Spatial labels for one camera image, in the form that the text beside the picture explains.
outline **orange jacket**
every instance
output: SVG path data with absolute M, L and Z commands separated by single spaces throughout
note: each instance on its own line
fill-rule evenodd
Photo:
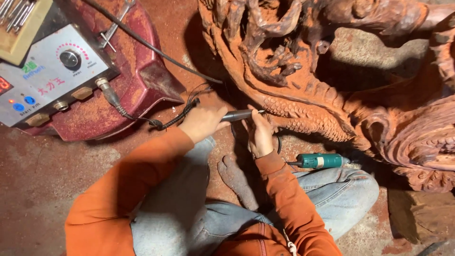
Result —
M 72 255 L 133 256 L 128 214 L 169 176 L 179 159 L 194 147 L 180 129 L 133 150 L 79 195 L 65 222 L 66 251 Z M 301 255 L 341 255 L 314 205 L 299 187 L 289 167 L 275 153 L 256 160 L 289 239 Z M 255 224 L 229 241 L 216 255 L 289 255 L 286 241 L 275 228 Z

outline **concrete floor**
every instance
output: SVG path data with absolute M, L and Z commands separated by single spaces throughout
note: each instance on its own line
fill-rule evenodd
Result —
M 226 76 L 202 39 L 196 0 L 142 0 L 142 3 L 155 23 L 164 52 L 208 75 Z M 363 74 L 359 79 L 365 77 L 364 81 L 358 81 L 359 88 L 374 76 L 387 79 L 390 72 L 412 75 L 426 47 L 426 42 L 420 40 L 409 42 L 400 49 L 387 49 L 374 36 L 357 30 L 338 31 L 337 36 L 331 47 L 332 59 L 359 68 L 358 72 Z M 374 56 L 371 52 L 380 52 L 380 55 Z M 204 82 L 172 64 L 167 63 L 167 67 L 185 85 L 188 93 Z M 335 65 L 333 69 L 344 72 L 340 66 Z M 200 98 L 202 102 L 233 108 L 227 103 L 230 93 L 226 93 L 223 86 Z M 167 121 L 181 109 L 182 106 L 176 106 L 157 111 L 153 117 Z M 161 133 L 148 132 L 144 124 L 136 133 L 115 141 L 65 143 L 56 137 L 33 137 L 0 125 L 0 255 L 66 255 L 63 223 L 74 198 L 131 149 Z M 238 155 L 246 152 L 241 145 L 235 144 L 229 128 L 214 137 L 218 146 L 209 159 L 211 180 L 207 196 L 238 203 L 235 194 L 221 181 L 216 163 L 232 151 Z M 315 136 L 283 136 L 282 155 L 288 160 L 302 152 L 333 149 L 333 145 L 323 144 Z M 356 167 L 373 169 L 376 177 L 390 175 L 387 165 L 371 160 L 362 164 Z M 395 239 L 398 235 L 392 231 L 388 216 L 387 191 L 381 187 L 379 199 L 371 211 L 337 241 L 341 251 L 350 256 L 414 256 L 425 248 L 425 245 L 416 246 L 404 239 Z M 455 255 L 455 242 L 442 246 L 432 255 Z

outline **control box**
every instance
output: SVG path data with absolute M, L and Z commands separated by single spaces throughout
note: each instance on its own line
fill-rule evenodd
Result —
M 42 125 L 80 99 L 76 92 L 90 95 L 96 79 L 118 75 L 98 41 L 83 29 L 85 24 L 62 15 L 73 11 L 67 8 L 53 6 L 54 16 L 64 19 L 59 23 L 63 27 L 33 43 L 20 66 L 0 63 L 0 122 L 6 126 Z

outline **foot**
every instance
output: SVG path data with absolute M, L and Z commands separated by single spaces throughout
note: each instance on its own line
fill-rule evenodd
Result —
M 251 211 L 258 210 L 258 202 L 253 190 L 248 185 L 245 173 L 237 166 L 231 155 L 225 155 L 218 163 L 218 173 L 223 182 L 234 191 L 245 208 Z

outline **dragon carving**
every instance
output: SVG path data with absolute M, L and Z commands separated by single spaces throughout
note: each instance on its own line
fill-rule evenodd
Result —
M 433 192 L 455 186 L 454 11 L 415 0 L 199 0 L 205 40 L 275 127 L 350 141 Z M 318 57 L 340 27 L 387 47 L 429 39 L 418 75 L 353 93 L 321 82 Z

